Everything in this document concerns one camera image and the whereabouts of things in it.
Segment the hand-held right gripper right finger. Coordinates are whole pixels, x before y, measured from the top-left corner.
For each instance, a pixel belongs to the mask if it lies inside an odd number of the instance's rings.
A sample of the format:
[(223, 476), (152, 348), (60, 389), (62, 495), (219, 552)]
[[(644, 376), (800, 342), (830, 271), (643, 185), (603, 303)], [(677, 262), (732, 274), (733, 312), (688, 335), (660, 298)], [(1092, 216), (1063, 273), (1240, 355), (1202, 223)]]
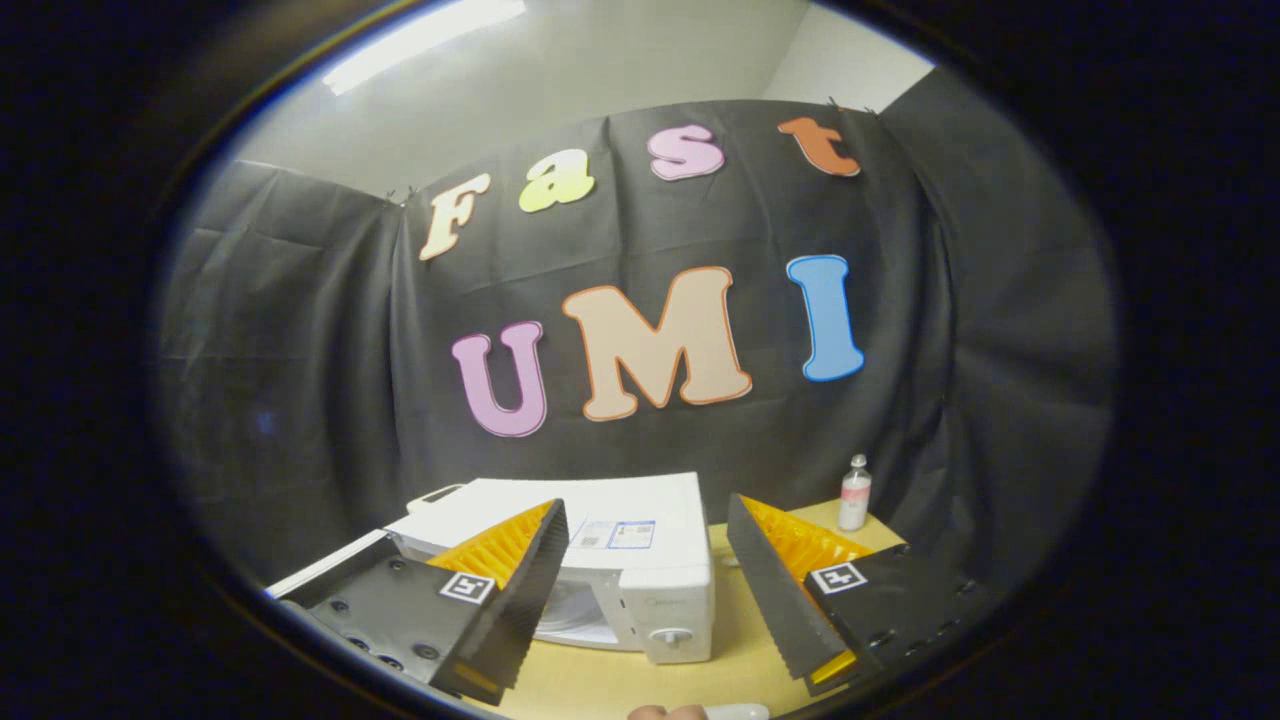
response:
[(746, 495), (727, 539), (787, 674), (813, 696), (881, 685), (960, 643), (1002, 593), (869, 516), (842, 532)]

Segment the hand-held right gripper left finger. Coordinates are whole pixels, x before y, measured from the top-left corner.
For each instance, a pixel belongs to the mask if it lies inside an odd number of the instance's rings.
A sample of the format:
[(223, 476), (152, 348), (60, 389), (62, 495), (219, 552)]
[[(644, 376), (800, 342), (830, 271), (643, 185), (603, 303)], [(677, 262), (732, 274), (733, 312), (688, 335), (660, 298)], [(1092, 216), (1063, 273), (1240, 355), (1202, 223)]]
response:
[(279, 601), (361, 659), (454, 697), (498, 705), (570, 544), (564, 502), (535, 503), (458, 539), (428, 512), (376, 529), (278, 584)]

